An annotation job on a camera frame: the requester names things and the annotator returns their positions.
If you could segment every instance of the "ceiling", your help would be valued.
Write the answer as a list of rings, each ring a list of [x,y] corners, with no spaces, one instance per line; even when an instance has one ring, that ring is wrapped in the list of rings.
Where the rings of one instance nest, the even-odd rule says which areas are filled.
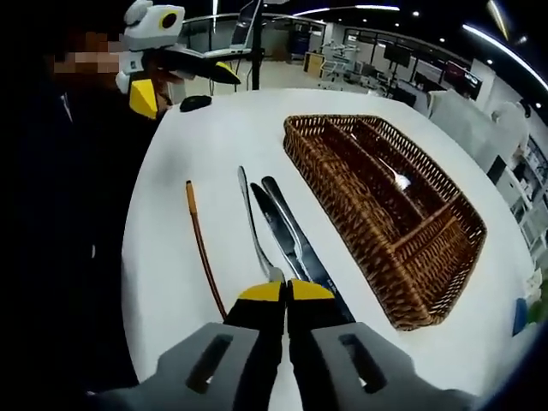
[[[249,0],[218,0],[218,13],[234,13]],[[212,14],[209,0],[174,0],[185,6],[187,18]],[[289,0],[284,4],[270,4],[266,12],[292,15],[294,13],[323,8],[341,8],[307,15],[316,20],[333,21],[344,26],[367,27],[401,33],[429,43],[443,46],[445,49],[465,57],[486,63],[492,61],[492,68],[509,83],[519,94],[529,101],[532,107],[548,123],[548,92],[522,66],[493,45],[473,36],[462,29],[462,24],[476,27],[488,33],[500,43],[525,60],[543,79],[548,80],[548,36],[538,24],[539,1],[536,0],[497,0],[497,7],[507,27],[509,39],[506,40],[487,10],[487,0],[459,0],[443,2],[434,0]],[[371,9],[356,9],[356,4],[377,4],[397,6],[400,11],[389,12]],[[523,36],[527,41],[516,42]]]

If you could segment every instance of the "wicker basket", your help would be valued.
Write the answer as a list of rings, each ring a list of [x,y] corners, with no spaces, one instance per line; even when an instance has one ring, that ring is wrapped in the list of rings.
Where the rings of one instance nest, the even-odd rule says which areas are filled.
[[[360,266],[391,323],[442,322],[464,289],[486,228],[451,179],[375,116],[292,116],[285,151]],[[392,172],[411,185],[401,190]]]

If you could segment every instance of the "wooden stick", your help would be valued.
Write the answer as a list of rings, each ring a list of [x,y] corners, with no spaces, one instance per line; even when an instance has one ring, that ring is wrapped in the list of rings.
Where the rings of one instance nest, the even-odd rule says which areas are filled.
[[[207,282],[209,283],[209,288],[213,293],[213,299],[217,304],[217,308],[221,313],[223,319],[226,319],[226,311],[224,310],[223,301],[221,300],[221,295],[215,284],[215,279],[213,278],[213,273],[211,272],[211,267],[209,266],[209,261],[206,254],[206,246],[204,245],[204,239],[202,238],[202,232],[200,230],[200,222],[198,220],[198,209],[196,207],[196,200],[194,198],[194,189],[192,187],[192,182],[187,181],[187,199],[188,199],[188,210],[190,211],[190,217],[192,218],[192,225],[194,227],[194,234],[196,235],[196,243],[198,244],[198,251],[200,251],[200,258],[202,260],[202,265],[204,266],[205,276],[207,277]]]

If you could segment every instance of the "round white table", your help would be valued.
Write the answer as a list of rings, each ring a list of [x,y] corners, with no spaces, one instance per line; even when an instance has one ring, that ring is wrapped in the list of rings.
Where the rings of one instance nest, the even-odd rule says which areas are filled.
[[[358,265],[283,150],[283,120],[295,114],[371,114],[394,124],[434,158],[472,202],[488,235],[467,287],[438,326],[396,331]],[[227,311],[247,287],[266,281],[255,255],[237,177],[274,176],[297,221],[356,321],[405,350],[417,373],[440,388],[481,394],[511,336],[515,298],[533,264],[521,232],[495,186],[444,132],[405,104],[320,90],[268,90],[214,97],[189,113],[170,110],[156,132],[134,188],[123,243],[123,307],[128,346],[142,381],[158,357],[220,321],[188,213],[192,180],[205,247]],[[252,198],[259,241],[272,263],[291,271]],[[287,352],[271,409],[299,409]]]

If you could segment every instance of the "black mouse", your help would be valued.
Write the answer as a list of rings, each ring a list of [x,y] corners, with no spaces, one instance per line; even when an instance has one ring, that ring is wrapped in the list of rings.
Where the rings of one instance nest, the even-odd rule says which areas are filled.
[[[209,96],[190,96],[181,101],[179,110],[186,113],[187,111],[201,109],[209,104],[211,104],[211,97]]]

